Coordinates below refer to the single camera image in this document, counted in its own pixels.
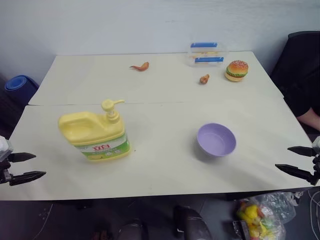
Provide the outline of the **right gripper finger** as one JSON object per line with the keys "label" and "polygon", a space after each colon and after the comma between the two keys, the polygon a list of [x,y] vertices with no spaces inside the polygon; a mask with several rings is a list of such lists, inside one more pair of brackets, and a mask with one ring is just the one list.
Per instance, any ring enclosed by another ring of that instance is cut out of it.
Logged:
{"label": "right gripper finger", "polygon": [[299,169],[298,167],[288,165],[288,164],[275,164],[275,166],[279,170],[293,177],[306,180],[308,183],[310,183],[313,186],[315,186],[318,183],[318,174],[316,172],[314,172],[314,174],[311,174],[309,171],[302,170],[302,169]]}
{"label": "right gripper finger", "polygon": [[293,147],[289,147],[288,150],[302,156],[307,156],[307,157],[316,156],[316,151],[312,147],[293,146]]}

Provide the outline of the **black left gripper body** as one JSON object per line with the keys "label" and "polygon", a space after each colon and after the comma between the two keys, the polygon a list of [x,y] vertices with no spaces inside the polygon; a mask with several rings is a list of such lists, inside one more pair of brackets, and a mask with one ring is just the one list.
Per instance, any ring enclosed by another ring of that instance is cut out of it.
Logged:
{"label": "black left gripper body", "polygon": [[0,162],[0,184],[4,184],[12,180],[12,175],[8,170],[10,167],[11,164],[7,159]]}

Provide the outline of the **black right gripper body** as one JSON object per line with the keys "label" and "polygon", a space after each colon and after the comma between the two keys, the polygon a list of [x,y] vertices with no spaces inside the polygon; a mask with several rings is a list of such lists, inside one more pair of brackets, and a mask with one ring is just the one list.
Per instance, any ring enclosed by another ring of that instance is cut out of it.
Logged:
{"label": "black right gripper body", "polygon": [[314,177],[319,179],[320,178],[320,155],[317,154],[315,158],[312,160],[312,163],[314,164]]}

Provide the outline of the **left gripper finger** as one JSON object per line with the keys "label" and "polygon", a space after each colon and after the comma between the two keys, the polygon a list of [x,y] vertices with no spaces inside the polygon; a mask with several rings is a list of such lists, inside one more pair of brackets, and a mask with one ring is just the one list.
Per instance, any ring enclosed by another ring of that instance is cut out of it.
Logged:
{"label": "left gripper finger", "polygon": [[11,163],[18,163],[18,162],[24,162],[24,161],[33,159],[35,157],[36,155],[32,153],[27,153],[27,152],[11,153],[8,156],[8,161]]}
{"label": "left gripper finger", "polygon": [[9,181],[10,186],[16,186],[16,185],[21,185],[25,183],[32,182],[34,180],[37,180],[44,176],[46,174],[45,171],[30,171],[30,172],[25,172],[21,175],[16,175],[12,176],[11,180]]}

